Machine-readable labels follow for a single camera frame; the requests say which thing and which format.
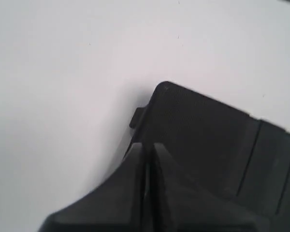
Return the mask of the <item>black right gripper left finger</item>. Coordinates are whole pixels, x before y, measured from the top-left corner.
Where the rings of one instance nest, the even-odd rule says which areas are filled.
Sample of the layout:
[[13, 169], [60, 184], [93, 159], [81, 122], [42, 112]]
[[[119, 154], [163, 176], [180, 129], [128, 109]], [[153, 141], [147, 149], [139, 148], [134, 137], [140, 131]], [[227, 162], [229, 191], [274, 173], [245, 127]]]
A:
[[134, 143], [120, 166], [91, 193], [49, 215], [41, 232], [140, 232], [145, 154]]

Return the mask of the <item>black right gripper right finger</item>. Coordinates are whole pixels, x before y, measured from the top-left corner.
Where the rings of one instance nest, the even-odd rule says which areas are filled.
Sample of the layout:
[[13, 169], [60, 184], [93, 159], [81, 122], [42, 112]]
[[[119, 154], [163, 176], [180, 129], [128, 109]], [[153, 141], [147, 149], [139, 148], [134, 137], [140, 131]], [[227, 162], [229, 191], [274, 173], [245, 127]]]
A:
[[149, 190], [156, 232], [268, 232], [270, 220], [194, 180], [163, 144], [150, 151]]

